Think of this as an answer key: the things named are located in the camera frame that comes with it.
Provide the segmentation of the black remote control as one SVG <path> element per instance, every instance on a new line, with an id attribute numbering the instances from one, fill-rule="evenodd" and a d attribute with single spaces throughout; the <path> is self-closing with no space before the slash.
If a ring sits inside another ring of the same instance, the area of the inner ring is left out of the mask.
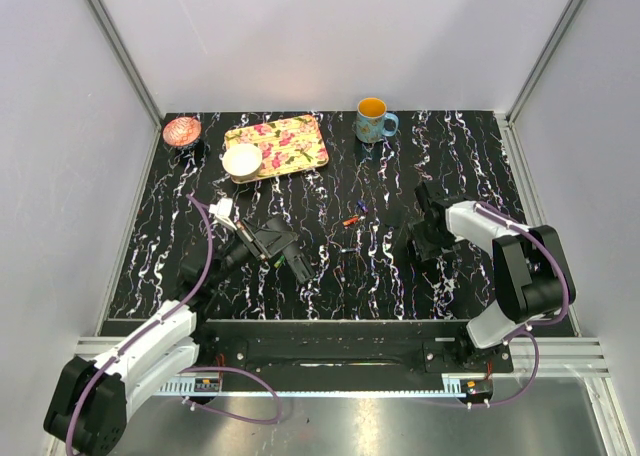
<path id="1" fill-rule="evenodd" d="M 287 264 L 289 265 L 294 276 L 300 284 L 309 282 L 315 276 L 315 272 L 308 259 L 303 254 L 300 246 L 298 256 L 283 256 L 285 257 Z"/>

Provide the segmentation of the black remote battery cover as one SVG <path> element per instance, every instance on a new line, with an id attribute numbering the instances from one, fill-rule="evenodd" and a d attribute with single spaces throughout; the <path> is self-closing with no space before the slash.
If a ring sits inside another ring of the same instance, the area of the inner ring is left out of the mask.
<path id="1" fill-rule="evenodd" d="M 404 223 L 404 212 L 399 208 L 390 208 L 384 214 L 382 222 L 387 227 L 400 228 Z"/>

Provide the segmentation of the green battery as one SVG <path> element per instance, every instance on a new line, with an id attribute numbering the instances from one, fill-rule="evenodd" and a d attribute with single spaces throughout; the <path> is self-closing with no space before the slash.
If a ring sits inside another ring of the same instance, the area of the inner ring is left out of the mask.
<path id="1" fill-rule="evenodd" d="M 284 257 L 284 256 L 281 256 L 281 257 L 280 257 L 280 258 L 275 262 L 274 267 L 275 267 L 276 269 L 277 269 L 277 268 L 279 268 L 279 267 L 281 267 L 281 266 L 284 264 L 284 262 L 285 262 L 285 261 L 286 261 L 285 257 Z"/>

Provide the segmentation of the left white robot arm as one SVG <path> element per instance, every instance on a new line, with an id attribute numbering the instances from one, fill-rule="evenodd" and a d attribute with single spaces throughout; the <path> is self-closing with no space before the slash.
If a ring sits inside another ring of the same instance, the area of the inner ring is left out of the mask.
<path id="1" fill-rule="evenodd" d="M 175 297 L 111 349 L 91 359 L 74 356 L 63 367 L 43 427 L 67 454 L 109 454 L 136 411 L 182 372 L 234 372 L 222 363 L 206 323 L 219 285 L 236 270 L 252 260 L 282 258 L 300 282 L 312 277 L 298 235 L 282 218 L 263 226 L 218 221 L 229 230 L 229 240 L 215 248 L 208 236 L 203 261 L 184 260 Z"/>

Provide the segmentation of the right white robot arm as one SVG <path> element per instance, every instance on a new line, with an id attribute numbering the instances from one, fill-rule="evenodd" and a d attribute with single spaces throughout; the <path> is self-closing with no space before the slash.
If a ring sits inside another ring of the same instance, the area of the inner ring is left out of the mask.
<path id="1" fill-rule="evenodd" d="M 423 219 L 409 225 L 409 234 L 419 262 L 452 253 L 463 241 L 492 260 L 494 301 L 453 342 L 460 368 L 476 372 L 510 339 L 566 317 L 576 289 L 553 227 L 518 223 L 486 202 L 445 194 L 435 181 L 420 182 L 415 195 Z"/>

